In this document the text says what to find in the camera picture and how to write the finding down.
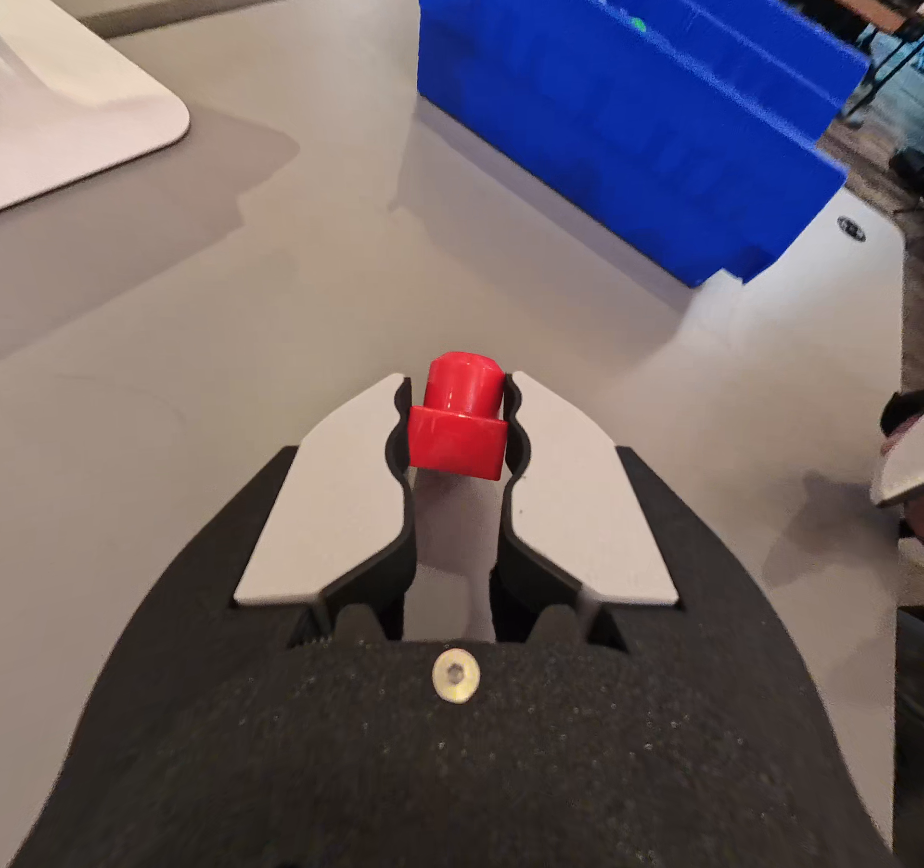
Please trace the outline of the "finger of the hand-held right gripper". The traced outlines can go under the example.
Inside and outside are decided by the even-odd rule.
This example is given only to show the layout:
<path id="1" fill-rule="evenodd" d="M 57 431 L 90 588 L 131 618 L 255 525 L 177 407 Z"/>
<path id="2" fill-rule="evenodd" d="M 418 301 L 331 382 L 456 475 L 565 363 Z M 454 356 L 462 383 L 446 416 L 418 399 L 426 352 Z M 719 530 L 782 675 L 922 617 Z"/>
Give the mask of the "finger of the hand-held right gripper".
<path id="1" fill-rule="evenodd" d="M 917 498 L 923 489 L 923 421 L 907 421 L 886 438 L 873 474 L 872 505 L 888 507 Z"/>

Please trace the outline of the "grey desk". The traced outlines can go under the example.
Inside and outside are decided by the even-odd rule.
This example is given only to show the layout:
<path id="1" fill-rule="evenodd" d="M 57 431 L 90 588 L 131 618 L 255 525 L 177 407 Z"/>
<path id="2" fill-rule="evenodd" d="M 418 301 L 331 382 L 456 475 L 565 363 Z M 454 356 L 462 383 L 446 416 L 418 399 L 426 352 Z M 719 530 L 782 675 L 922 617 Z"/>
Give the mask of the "grey desk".
<path id="1" fill-rule="evenodd" d="M 900 232 L 841 190 L 772 270 L 686 289 L 419 98 L 418 17 L 274 0 L 117 38 L 189 135 L 2 213 L 2 866 L 168 563 L 332 408 L 390 373 L 420 394 L 447 350 L 582 408 L 719 535 L 892 842 L 898 562 L 868 480 Z"/>

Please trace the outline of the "red single-stud block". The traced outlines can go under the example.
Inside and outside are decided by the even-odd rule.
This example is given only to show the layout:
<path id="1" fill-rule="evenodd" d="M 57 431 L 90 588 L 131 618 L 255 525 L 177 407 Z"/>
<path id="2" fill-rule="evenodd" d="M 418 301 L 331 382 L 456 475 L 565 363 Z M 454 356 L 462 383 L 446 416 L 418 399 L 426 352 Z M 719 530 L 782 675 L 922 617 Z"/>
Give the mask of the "red single-stud block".
<path id="1" fill-rule="evenodd" d="M 499 481 L 507 440 L 505 374 L 494 360 L 452 351 L 430 366 L 421 406 L 410 409 L 410 464 Z"/>

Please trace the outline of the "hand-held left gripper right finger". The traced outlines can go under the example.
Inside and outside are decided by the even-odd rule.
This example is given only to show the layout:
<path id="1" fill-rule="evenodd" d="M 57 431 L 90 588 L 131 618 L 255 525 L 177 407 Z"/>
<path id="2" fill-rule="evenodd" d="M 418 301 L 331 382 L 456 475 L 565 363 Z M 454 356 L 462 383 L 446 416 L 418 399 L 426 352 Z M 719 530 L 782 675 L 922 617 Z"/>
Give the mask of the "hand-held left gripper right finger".
<path id="1" fill-rule="evenodd" d="M 613 438 L 522 371 L 505 378 L 506 465 L 496 580 L 524 614 L 680 608 L 680 595 Z"/>

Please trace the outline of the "blue plastic bin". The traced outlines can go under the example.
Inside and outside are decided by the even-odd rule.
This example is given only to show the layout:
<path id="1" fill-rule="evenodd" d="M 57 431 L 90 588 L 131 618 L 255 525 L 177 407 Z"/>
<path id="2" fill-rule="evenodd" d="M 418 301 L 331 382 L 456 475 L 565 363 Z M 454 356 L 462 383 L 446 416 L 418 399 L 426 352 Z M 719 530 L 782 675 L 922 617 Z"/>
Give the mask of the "blue plastic bin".
<path id="1" fill-rule="evenodd" d="M 684 285 L 846 184 L 818 141 L 869 62 L 779 0 L 419 1 L 420 95 Z"/>

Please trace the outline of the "white folding stand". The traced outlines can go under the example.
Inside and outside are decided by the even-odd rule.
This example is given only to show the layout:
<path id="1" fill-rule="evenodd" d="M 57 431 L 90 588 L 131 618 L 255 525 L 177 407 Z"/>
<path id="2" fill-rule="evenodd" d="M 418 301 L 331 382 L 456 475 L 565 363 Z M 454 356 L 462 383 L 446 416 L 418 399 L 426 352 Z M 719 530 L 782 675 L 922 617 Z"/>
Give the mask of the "white folding stand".
<path id="1" fill-rule="evenodd" d="M 184 102 L 52 0 L 1 0 L 1 209 L 150 155 Z"/>

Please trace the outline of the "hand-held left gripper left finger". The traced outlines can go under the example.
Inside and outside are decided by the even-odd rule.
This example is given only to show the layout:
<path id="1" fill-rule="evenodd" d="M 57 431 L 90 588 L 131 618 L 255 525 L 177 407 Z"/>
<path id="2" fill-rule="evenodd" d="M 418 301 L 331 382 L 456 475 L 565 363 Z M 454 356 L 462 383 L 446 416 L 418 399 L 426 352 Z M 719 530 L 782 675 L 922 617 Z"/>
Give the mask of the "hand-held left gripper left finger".
<path id="1" fill-rule="evenodd" d="M 300 441 L 233 601 L 308 608 L 331 635 L 350 606 L 369 608 L 387 639 L 405 634 L 418 566 L 410 468 L 409 377 L 390 374 Z"/>

